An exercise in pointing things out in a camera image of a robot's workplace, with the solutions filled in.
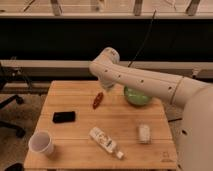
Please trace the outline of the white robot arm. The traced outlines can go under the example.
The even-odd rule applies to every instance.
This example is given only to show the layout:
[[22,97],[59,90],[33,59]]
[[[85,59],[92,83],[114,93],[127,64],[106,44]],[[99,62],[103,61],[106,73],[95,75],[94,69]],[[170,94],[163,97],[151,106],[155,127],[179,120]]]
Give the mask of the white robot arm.
[[106,47],[89,64],[104,89],[116,83],[183,108],[177,171],[213,171],[213,84],[189,77],[119,65]]

